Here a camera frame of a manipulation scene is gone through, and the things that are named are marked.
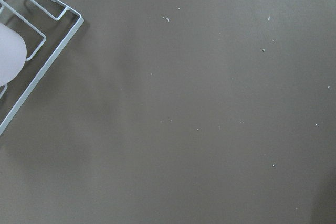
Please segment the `white frosted cup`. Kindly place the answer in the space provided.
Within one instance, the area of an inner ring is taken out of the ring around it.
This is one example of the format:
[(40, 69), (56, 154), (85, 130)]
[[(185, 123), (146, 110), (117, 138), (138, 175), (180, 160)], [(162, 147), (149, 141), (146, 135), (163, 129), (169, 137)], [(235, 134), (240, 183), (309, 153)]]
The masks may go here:
[(1, 23), (1, 86), (20, 73), (26, 56), (27, 48), (21, 35)]

